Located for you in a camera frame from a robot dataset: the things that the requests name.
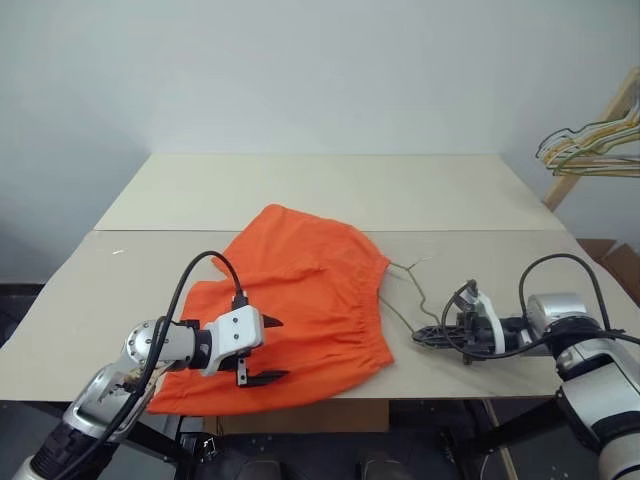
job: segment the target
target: table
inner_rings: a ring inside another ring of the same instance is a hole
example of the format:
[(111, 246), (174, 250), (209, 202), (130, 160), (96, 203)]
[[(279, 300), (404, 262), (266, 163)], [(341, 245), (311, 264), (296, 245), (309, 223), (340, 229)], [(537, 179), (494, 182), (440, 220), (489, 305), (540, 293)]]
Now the table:
[[(209, 176), (214, 171), (215, 181)], [(117, 357), (133, 325), (164, 312), (191, 257), (204, 249), (223, 250), (233, 230), (271, 202), (368, 230), (395, 262), (426, 258), (415, 273), (437, 313), (471, 277), (499, 314), (517, 312), (517, 280), (528, 263), (557, 251), (588, 258), (496, 156), (154, 155), (0, 349), (0, 398), (75, 398), (98, 368)], [(637, 307), (604, 269), (588, 261), (601, 279), (614, 326), (640, 335)], [(215, 278), (221, 274), (203, 263), (190, 282)], [(541, 267), (527, 291), (577, 291), (597, 313), (586, 276), (566, 261)], [(387, 275), (382, 295), (416, 326), (429, 321), (418, 312), (417, 292), (395, 273)], [(550, 394), (559, 384), (550, 358), (463, 366), (454, 352), (413, 345), (406, 327), (385, 308), (381, 312), (395, 363), (342, 397), (534, 396)]]

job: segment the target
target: orange shorts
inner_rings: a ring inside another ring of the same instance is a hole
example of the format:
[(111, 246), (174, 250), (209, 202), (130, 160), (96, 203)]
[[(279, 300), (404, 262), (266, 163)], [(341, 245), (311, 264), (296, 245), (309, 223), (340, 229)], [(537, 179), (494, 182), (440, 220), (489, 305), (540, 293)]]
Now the orange shorts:
[[(252, 388), (237, 387), (235, 372), (169, 373), (151, 412), (230, 415), (303, 405), (354, 387), (393, 362), (378, 312), (389, 260), (354, 227), (270, 205), (224, 254), (249, 302), (284, 323), (265, 330), (265, 344), (248, 359), (250, 374), (290, 373)], [(229, 311), (233, 292), (228, 279), (197, 283), (182, 318), (215, 320)]]

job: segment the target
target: black cable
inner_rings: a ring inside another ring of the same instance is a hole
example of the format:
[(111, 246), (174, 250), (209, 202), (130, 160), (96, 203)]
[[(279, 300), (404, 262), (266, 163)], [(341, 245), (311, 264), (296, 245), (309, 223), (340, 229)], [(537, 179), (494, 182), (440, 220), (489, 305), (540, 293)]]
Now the black cable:
[(598, 300), (598, 307), (600, 307), (600, 315), (602, 316), (602, 323), (604, 325), (604, 329), (606, 331), (611, 331), (611, 322), (609, 321), (609, 314), (607, 313), (607, 307), (604, 304), (604, 298), (602, 297), (602, 291), (600, 290), (600, 284), (598, 283), (598, 279), (596, 274), (593, 273), (591, 267), (582, 260), (580, 257), (576, 257), (570, 253), (554, 253), (552, 255), (547, 255), (546, 257), (541, 257), (531, 265), (529, 265), (522, 275), (520, 276), (520, 282), (518, 283), (518, 297), (520, 299), (520, 308), (522, 309), (522, 317), (524, 319), (527, 318), (527, 306), (524, 301), (524, 281), (527, 278), (527, 275), (533, 270), (536, 266), (541, 264), (542, 262), (546, 262), (547, 260), (552, 260), (554, 258), (568, 258), (569, 260), (573, 260), (580, 264), (582, 268), (584, 268), (591, 279), (591, 284), (593, 285), (593, 290), (596, 294), (596, 299)]
[(116, 413), (111, 422), (109, 422), (109, 425), (107, 425), (102, 435), (80, 457), (78, 457), (73, 463), (68, 465), (62, 472), (56, 475), (53, 480), (65, 480), (73, 478), (78, 473), (80, 473), (79, 467), (81, 467), (98, 450), (98, 448), (100, 448), (100, 446), (102, 446), (109, 440), (109, 437), (113, 435), (113, 433), (131, 413), (138, 400), (144, 395), (147, 384), (149, 383), (149, 380), (153, 375), (153, 371), (155, 370), (158, 363), (158, 357), (160, 356), (160, 351), (162, 350), (162, 346), (164, 345), (164, 339), (166, 338), (169, 327), (171, 326), (171, 322), (178, 306), (180, 295), (182, 293), (182, 290), (184, 289), (185, 283), (187, 282), (187, 278), (189, 277), (189, 274), (194, 269), (196, 264), (203, 258), (209, 256), (216, 257), (225, 264), (233, 279), (236, 289), (236, 297), (244, 296), (242, 285), (240, 284), (240, 280), (238, 279), (238, 275), (233, 268), (233, 265), (231, 265), (229, 260), (227, 260), (221, 253), (218, 253), (214, 250), (207, 250), (206, 252), (198, 254), (193, 260), (191, 260), (191, 262), (189, 262), (189, 264), (185, 268), (184, 272), (182, 272), (180, 280), (178, 280), (178, 285), (173, 292), (173, 296), (171, 297), (171, 302), (169, 302), (169, 308), (167, 309), (166, 315), (158, 319), (153, 329), (153, 337), (151, 339), (149, 356), (147, 358), (145, 368), (140, 374), (136, 389), (131, 393), (131, 395), (129, 395), (129, 398), (127, 398), (120, 410), (118, 410), (118, 413)]
[(176, 427), (176, 435), (175, 442), (180, 442), (180, 429), (182, 428), (182, 421), (184, 420), (184, 415), (180, 415), (180, 419), (178, 420), (178, 426)]

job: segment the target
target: gray wire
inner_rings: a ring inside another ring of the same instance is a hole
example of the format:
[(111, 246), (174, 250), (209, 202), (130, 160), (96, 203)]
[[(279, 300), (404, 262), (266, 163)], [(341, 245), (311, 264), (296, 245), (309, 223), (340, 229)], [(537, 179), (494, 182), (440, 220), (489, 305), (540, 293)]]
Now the gray wire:
[(399, 263), (394, 263), (394, 262), (391, 262), (391, 265), (396, 267), (396, 268), (399, 268), (401, 270), (404, 270), (405, 272), (407, 272), (407, 274), (411, 278), (411, 282), (415, 285), (416, 289), (418, 290), (418, 293), (420, 293), (420, 298), (422, 298), (422, 301), (420, 302), (420, 310), (425, 315), (433, 318), (436, 321), (436, 325), (439, 325), (440, 324), (440, 317), (438, 317), (435, 313), (430, 312), (429, 310), (427, 310), (425, 308), (424, 304), (427, 302), (427, 296), (424, 294), (424, 290), (422, 290), (422, 287), (420, 286), (420, 283), (418, 283), (418, 279), (416, 279), (416, 277), (413, 275), (413, 272), (411, 271), (411, 269), (413, 267), (415, 267), (416, 265), (418, 265), (422, 260), (426, 260), (426, 259), (418, 260), (417, 262), (415, 262), (414, 264), (410, 265), (409, 267), (405, 267), (404, 265), (400, 265)]
[(415, 329), (409, 324), (407, 319), (400, 314), (399, 311), (393, 308), (393, 306), (389, 302), (387, 302), (384, 298), (382, 298), (380, 295), (378, 295), (378, 298), (382, 303), (384, 303), (387, 306), (387, 308), (389, 308), (393, 313), (395, 313), (400, 320), (402, 320), (402, 322), (407, 326), (407, 328), (411, 330), (411, 333), (416, 333)]

